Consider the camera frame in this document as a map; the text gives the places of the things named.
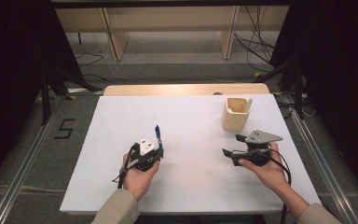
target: beige cup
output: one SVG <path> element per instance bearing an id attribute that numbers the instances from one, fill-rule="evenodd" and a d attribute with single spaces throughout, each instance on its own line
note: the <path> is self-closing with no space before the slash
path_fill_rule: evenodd
<path id="1" fill-rule="evenodd" d="M 240 132 L 245 127 L 250 111 L 245 112 L 248 101 L 243 98 L 227 98 L 223 109 L 223 128 L 228 131 Z"/>

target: human arm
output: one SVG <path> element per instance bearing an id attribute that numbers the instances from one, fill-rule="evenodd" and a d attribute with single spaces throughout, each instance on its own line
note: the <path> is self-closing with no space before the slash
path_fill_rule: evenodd
<path id="1" fill-rule="evenodd" d="M 278 145 L 274 142 L 269 143 L 271 158 L 282 163 Z M 254 165 L 251 161 L 240 160 L 240 165 L 253 171 L 260 181 L 269 189 L 274 191 L 291 211 L 299 223 L 339 223 L 331 214 L 321 206 L 310 205 L 300 195 L 295 192 L 287 183 L 283 169 L 275 162 L 270 161 L 264 166 Z M 323 222 L 317 222 L 318 218 L 323 217 Z"/>
<path id="2" fill-rule="evenodd" d="M 124 189 L 117 189 L 113 193 L 98 211 L 92 224 L 134 223 L 139 216 L 138 201 L 147 193 L 158 168 L 159 161 L 145 172 L 131 168 L 124 178 Z"/>

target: white tabletop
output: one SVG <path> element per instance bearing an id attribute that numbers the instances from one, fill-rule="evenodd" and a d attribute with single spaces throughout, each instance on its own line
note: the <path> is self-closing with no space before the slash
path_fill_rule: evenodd
<path id="1" fill-rule="evenodd" d="M 212 96 L 103 96 L 100 98 L 62 202 L 69 214 L 96 213 L 117 189 L 122 157 L 144 137 L 157 143 L 161 130 L 164 159 L 146 195 L 142 214 L 255 214 L 282 210 L 282 201 L 258 178 L 234 167 L 222 153 L 244 150 L 234 132 L 222 128 L 228 97 L 254 99 L 240 134 L 253 129 L 283 137 L 278 142 L 293 188 L 309 203 L 318 196 L 271 94 Z"/>

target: floor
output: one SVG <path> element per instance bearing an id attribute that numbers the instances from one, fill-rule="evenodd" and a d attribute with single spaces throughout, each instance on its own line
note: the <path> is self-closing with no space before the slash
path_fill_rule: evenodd
<path id="1" fill-rule="evenodd" d="M 275 44 L 278 34 L 262 33 L 263 39 L 271 45 Z M 252 33 L 239 32 L 239 35 L 250 39 Z M 262 70 L 272 68 L 248 54 L 237 40 L 234 41 L 230 59 L 223 60 L 214 32 L 133 33 L 121 62 L 112 60 L 104 34 L 81 34 L 82 45 L 79 45 L 77 34 L 67 36 L 85 79 L 99 87 L 134 83 L 250 82 L 257 73 L 264 74 Z M 252 45 L 252 49 L 263 57 L 268 56 L 256 46 Z M 279 91 L 278 81 L 279 77 L 275 77 L 266 83 L 270 91 Z M 67 85 L 78 88 L 72 83 Z M 277 101 L 290 101 L 290 98 L 281 96 L 277 97 Z M 48 130 L 41 128 L 41 103 L 36 99 L 29 120 L 0 169 L 2 210 L 2 200 L 8 190 L 14 188 L 12 183 L 19 177 L 19 170 L 24 167 L 23 161 L 31 158 L 31 166 L 25 170 L 23 182 L 18 186 L 19 194 L 14 195 L 12 203 L 4 209 L 8 213 L 2 216 L 0 223 L 90 223 L 93 220 L 93 216 L 68 216 L 60 213 L 59 208 L 90 125 L 93 108 L 98 102 L 98 95 L 78 95 L 75 100 L 67 98 L 59 103 L 58 99 L 52 99 L 51 102 L 59 106 L 51 127 Z M 312 113 L 312 108 L 305 110 Z M 290 115 L 290 110 L 283 107 L 282 115 Z M 60 132 L 64 120 L 72 124 L 74 131 L 70 138 L 60 139 L 65 134 Z M 341 222 L 358 223 L 358 181 L 345 159 L 339 155 L 334 140 L 324 127 L 323 119 L 315 113 L 298 121 L 293 113 L 285 121 L 321 199 Z M 304 129 L 308 129 L 308 133 L 301 131 Z M 46 132 L 47 136 L 37 142 L 35 139 L 40 132 Z M 313 142 L 305 141 L 304 134 L 310 134 Z M 37 153 L 30 155 L 30 148 L 38 143 L 40 146 L 37 146 Z M 315 148 L 323 153 L 322 159 L 328 161 L 327 171 L 318 166 L 320 158 L 312 153 Z M 326 181 L 329 172 L 334 176 L 343 197 L 337 198 L 331 190 L 331 184 Z M 267 223 L 280 221 L 279 214 L 265 214 L 264 217 Z M 294 223 L 291 215 L 286 223 Z"/>

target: sleeve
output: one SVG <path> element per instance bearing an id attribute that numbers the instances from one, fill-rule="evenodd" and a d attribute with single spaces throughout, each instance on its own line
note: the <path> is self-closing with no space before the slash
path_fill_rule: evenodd
<path id="1" fill-rule="evenodd" d="M 98 211 L 92 224 L 132 224 L 139 216 L 138 202 L 125 189 L 117 189 Z"/>
<path id="2" fill-rule="evenodd" d="M 320 204 L 313 203 L 301 214 L 298 224 L 340 223 L 333 215 L 327 212 Z"/>

